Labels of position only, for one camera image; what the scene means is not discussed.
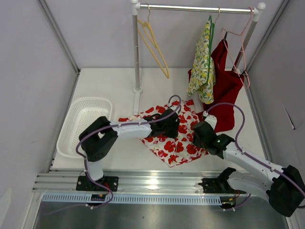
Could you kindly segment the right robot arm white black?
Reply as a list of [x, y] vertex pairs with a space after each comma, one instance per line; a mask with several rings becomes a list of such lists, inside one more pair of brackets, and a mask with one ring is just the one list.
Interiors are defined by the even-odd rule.
[[266, 200], [279, 214], [290, 217], [301, 208], [305, 199], [305, 184], [297, 168], [282, 167], [239, 149], [237, 142], [226, 134], [217, 135], [212, 126], [203, 121], [193, 126], [193, 144], [213, 156], [232, 162], [247, 172], [225, 169], [218, 177], [222, 192], [231, 189], [244, 191]]

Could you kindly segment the red flower print cloth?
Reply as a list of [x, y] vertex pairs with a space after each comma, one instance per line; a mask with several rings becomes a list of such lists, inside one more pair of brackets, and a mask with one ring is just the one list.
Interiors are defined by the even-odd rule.
[[208, 155], [208, 151], [193, 145], [193, 126], [199, 122], [194, 101], [182, 101], [179, 112], [179, 128], [176, 138], [164, 135], [140, 138], [139, 140], [169, 167], [174, 167], [197, 160]]

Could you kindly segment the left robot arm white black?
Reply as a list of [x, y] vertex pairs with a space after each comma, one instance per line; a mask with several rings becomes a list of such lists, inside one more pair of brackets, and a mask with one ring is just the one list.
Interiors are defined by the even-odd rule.
[[177, 110], [171, 108], [162, 114], [135, 121], [111, 122], [105, 116], [99, 117], [79, 135], [79, 143], [76, 146], [76, 153], [84, 158], [87, 186], [94, 191], [102, 188], [102, 159], [107, 156], [116, 141], [154, 138], [159, 135], [176, 138], [178, 127]]

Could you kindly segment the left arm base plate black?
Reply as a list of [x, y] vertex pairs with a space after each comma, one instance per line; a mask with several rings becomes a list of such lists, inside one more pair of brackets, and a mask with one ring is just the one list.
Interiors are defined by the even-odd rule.
[[[113, 176], [105, 176], [96, 181], [98, 184], [103, 185], [110, 189], [112, 192], [116, 192], [118, 189], [119, 178]], [[105, 188], [92, 183], [87, 176], [79, 176], [76, 184], [77, 191], [107, 191]]]

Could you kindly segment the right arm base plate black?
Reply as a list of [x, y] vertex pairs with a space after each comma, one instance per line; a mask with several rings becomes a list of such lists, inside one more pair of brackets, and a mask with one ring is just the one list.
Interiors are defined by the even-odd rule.
[[203, 188], [203, 192], [206, 194], [245, 194], [244, 191], [231, 188], [227, 180], [218, 178], [202, 178], [198, 185]]

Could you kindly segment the green plastic hanger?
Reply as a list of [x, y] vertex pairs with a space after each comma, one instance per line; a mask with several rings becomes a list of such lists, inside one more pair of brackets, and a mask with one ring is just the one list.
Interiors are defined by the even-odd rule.
[[212, 44], [214, 39], [214, 29], [215, 23], [218, 19], [213, 21], [212, 16], [210, 15], [208, 21], [205, 24], [203, 31], [203, 61], [202, 64], [203, 72], [205, 74], [205, 82], [208, 83], [211, 75], [211, 54], [212, 54]]

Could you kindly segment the lemon print skirt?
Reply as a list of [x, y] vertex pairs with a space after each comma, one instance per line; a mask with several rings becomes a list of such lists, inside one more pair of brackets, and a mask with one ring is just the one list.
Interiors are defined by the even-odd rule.
[[204, 104], [212, 104], [214, 102], [214, 85], [216, 84], [215, 66], [213, 59], [211, 60], [211, 75], [209, 82], [205, 82], [205, 74], [203, 72], [203, 31], [201, 32], [196, 46], [193, 67], [190, 71], [187, 95], [194, 93], [199, 95], [199, 99]]

